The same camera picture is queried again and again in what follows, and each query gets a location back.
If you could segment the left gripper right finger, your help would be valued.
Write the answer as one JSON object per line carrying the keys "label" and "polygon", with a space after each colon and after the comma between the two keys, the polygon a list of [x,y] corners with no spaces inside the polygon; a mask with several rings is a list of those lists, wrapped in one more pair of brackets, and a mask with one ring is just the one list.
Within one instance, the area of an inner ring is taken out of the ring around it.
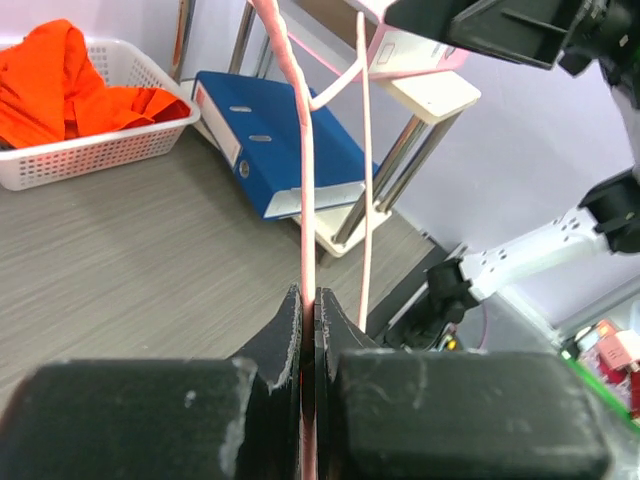
{"label": "left gripper right finger", "polygon": [[558,356],[386,349],[315,304],[322,479],[604,479],[612,454]]}

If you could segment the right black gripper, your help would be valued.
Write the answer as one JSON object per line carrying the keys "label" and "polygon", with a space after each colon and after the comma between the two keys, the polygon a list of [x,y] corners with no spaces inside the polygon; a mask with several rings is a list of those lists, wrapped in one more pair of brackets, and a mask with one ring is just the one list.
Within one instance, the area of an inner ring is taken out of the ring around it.
{"label": "right black gripper", "polygon": [[556,62],[571,75],[594,61],[607,75],[639,73],[637,0],[404,0],[386,8],[384,23],[512,63]]}

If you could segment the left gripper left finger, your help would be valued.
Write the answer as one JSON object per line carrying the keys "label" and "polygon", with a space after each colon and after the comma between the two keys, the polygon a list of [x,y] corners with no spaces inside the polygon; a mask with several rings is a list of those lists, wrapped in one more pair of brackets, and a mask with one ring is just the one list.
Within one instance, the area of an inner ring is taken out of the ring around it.
{"label": "left gripper left finger", "polygon": [[30,372],[1,417],[5,479],[293,479],[297,286],[226,359],[75,359]]}

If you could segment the pink wire hanger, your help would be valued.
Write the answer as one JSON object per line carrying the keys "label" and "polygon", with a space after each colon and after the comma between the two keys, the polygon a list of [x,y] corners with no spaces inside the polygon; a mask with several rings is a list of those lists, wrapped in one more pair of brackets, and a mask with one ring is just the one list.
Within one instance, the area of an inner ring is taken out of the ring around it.
{"label": "pink wire hanger", "polygon": [[365,235],[358,328],[365,331],[371,277],[373,241],[373,161],[369,67],[365,43],[365,15],[356,17],[356,60],[337,80],[318,96],[310,93],[304,73],[293,53],[288,28],[276,1],[254,1],[252,6],[260,16],[271,40],[281,71],[295,92],[295,104],[301,138],[301,353],[309,355],[315,346],[316,305],[316,244],[315,244],[315,156],[311,113],[326,106],[356,77],[361,78],[364,125],[364,212]]}

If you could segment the orange shorts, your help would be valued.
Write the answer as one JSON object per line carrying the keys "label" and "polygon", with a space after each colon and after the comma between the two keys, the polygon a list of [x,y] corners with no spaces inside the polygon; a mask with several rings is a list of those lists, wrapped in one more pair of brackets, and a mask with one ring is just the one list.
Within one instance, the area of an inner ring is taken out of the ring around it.
{"label": "orange shorts", "polygon": [[1,51],[1,145],[13,149],[187,117],[157,87],[110,87],[89,59],[83,33],[65,19],[42,24]]}

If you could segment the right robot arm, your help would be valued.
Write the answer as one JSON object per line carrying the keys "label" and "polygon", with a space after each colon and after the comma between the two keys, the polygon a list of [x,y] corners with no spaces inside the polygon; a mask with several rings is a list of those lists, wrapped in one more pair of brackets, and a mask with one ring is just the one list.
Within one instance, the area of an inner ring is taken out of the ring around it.
{"label": "right robot arm", "polygon": [[401,197],[440,245],[498,247],[623,175],[639,190],[635,1],[397,1],[387,24],[466,49],[481,93]]}

